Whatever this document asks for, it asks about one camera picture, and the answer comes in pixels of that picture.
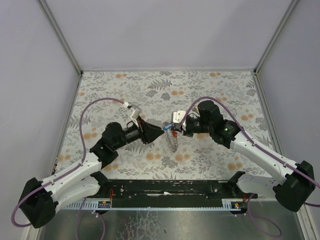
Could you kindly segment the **blue key tag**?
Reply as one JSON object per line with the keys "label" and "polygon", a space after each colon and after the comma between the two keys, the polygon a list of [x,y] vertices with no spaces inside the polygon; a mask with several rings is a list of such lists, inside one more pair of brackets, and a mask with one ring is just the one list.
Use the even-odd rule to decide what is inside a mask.
{"label": "blue key tag", "polygon": [[163,130],[164,131],[170,130],[173,126],[174,126],[174,124],[172,122],[167,123],[164,125]]}

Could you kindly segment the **red key tag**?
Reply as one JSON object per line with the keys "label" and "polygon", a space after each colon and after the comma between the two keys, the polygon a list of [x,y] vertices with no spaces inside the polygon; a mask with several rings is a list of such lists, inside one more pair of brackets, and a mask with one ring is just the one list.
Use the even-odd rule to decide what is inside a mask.
{"label": "red key tag", "polygon": [[172,132],[172,136],[173,136],[174,138],[177,138],[177,136],[178,136],[177,132],[173,131],[173,132]]}

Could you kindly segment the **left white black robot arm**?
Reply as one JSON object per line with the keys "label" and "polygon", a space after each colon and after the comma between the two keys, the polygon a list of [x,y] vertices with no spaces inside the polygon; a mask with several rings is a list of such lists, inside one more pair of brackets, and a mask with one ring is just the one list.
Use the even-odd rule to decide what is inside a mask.
{"label": "left white black robot arm", "polygon": [[31,226],[35,229],[43,227],[65,206],[99,192],[107,180],[101,169],[119,156],[118,149],[137,140],[147,145],[163,134],[161,127],[141,117],[136,123],[129,122],[126,128],[118,122],[109,123],[83,160],[42,180],[29,179],[22,190],[19,209]]}

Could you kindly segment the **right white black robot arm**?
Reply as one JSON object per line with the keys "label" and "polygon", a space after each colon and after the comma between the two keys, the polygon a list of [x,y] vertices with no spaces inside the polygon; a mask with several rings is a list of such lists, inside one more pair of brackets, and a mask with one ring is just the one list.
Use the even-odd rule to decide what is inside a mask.
{"label": "right white black robot arm", "polygon": [[238,172],[235,184],[245,194],[275,198],[283,207],[297,212],[304,205],[318,184],[313,166],[289,159],[261,144],[248,134],[235,117],[225,119],[219,107],[222,103],[212,97],[201,97],[196,102],[198,117],[189,111],[172,114],[175,129],[183,135],[209,134],[218,145],[241,154],[268,173],[268,177]]}

